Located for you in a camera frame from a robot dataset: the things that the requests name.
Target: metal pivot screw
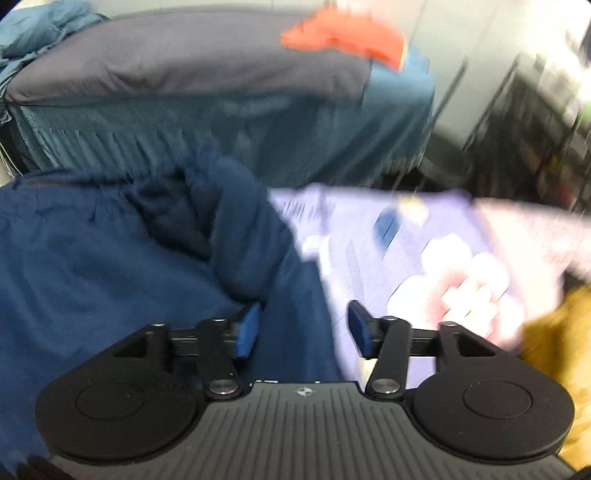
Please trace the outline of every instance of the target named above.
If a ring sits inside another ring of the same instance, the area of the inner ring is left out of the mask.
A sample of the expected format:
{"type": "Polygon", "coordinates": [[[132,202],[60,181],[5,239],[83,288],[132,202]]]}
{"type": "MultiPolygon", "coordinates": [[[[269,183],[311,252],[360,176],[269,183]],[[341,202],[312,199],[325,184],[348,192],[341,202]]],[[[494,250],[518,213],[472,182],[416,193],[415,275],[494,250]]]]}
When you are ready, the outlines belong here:
{"type": "Polygon", "coordinates": [[[216,395],[231,395],[238,390],[234,380],[214,380],[209,384],[209,391],[216,395]]]}
{"type": "Polygon", "coordinates": [[[396,393],[400,389],[400,384],[391,378],[378,378],[371,382],[371,388],[376,393],[388,395],[390,393],[396,393]]]}

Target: finger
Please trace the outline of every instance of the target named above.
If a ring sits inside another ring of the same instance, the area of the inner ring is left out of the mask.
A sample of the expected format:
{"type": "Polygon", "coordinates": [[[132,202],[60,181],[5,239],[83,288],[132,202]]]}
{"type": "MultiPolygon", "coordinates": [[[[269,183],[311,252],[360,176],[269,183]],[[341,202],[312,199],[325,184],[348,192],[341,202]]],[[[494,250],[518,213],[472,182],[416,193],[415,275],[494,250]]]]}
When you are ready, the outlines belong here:
{"type": "Polygon", "coordinates": [[[0,480],[16,480],[16,479],[10,473],[8,473],[8,470],[6,470],[2,466],[0,466],[0,480]]]}
{"type": "Polygon", "coordinates": [[[19,463],[17,465],[17,478],[18,480],[51,480],[26,463],[19,463]]]}
{"type": "Polygon", "coordinates": [[[37,455],[31,455],[27,458],[27,461],[35,470],[43,473],[50,480],[74,480],[70,475],[65,473],[64,470],[47,459],[37,455]]]}

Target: blue object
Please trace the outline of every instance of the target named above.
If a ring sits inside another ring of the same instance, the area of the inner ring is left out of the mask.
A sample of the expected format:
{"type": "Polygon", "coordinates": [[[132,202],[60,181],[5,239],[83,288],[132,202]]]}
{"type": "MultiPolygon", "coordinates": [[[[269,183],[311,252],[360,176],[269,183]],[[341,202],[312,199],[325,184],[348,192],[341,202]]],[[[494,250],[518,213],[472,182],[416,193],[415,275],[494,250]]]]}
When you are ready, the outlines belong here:
{"type": "Polygon", "coordinates": [[[372,353],[371,334],[369,333],[368,312],[356,301],[349,303],[347,323],[362,356],[372,353]]]}
{"type": "Polygon", "coordinates": [[[139,96],[10,103],[30,168],[142,168],[209,145],[270,187],[370,183],[424,149],[435,92],[427,61],[372,65],[362,100],[304,95],[139,96]]]}
{"type": "Polygon", "coordinates": [[[27,64],[69,35],[105,20],[85,0],[57,0],[11,11],[0,21],[0,126],[10,120],[4,94],[27,64]]]}
{"type": "MultiPolygon", "coordinates": [[[[318,269],[245,167],[196,150],[166,168],[54,171],[0,189],[0,462],[47,454],[35,398],[150,323],[261,303],[245,381],[341,381],[318,269]]],[[[241,353],[252,343],[247,316],[241,353]]]]}
{"type": "Polygon", "coordinates": [[[386,209],[379,214],[374,224],[378,245],[386,251],[400,229],[400,216],[395,209],[386,209]]]}
{"type": "Polygon", "coordinates": [[[261,306],[255,303],[240,322],[240,330],[236,339],[236,358],[247,358],[252,351],[258,336],[261,306]]]}

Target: logo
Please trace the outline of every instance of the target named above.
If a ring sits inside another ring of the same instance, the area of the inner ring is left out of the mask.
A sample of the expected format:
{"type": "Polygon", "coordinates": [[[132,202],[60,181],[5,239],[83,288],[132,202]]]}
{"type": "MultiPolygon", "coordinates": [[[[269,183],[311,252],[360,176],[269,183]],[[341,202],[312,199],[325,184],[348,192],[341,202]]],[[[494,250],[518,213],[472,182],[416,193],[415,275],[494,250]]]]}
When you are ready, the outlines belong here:
{"type": "Polygon", "coordinates": [[[295,393],[297,393],[300,397],[309,397],[312,395],[312,393],[314,393],[314,390],[312,390],[310,387],[301,387],[298,388],[295,393]]]}

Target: black circular pad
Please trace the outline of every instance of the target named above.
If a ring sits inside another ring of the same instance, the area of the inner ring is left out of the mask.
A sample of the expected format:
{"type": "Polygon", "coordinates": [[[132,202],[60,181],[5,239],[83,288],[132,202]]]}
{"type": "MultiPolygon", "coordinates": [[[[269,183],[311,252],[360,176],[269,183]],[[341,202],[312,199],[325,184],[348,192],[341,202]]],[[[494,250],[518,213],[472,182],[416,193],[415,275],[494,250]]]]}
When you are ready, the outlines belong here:
{"type": "Polygon", "coordinates": [[[429,436],[455,453],[516,462],[555,453],[572,425],[574,405],[560,384],[518,359],[463,358],[417,388],[413,413],[429,436]]]}
{"type": "Polygon", "coordinates": [[[144,406],[142,389],[126,383],[109,382],[83,390],[76,406],[94,420],[123,420],[144,406]]]}
{"type": "Polygon", "coordinates": [[[52,453],[119,463],[175,444],[200,407],[197,392],[148,361],[101,358],[49,384],[37,400],[35,420],[52,453]]]}
{"type": "Polygon", "coordinates": [[[497,420],[514,419],[531,407],[531,396],[525,388],[498,380],[470,385],[463,398],[474,413],[497,420]]]}

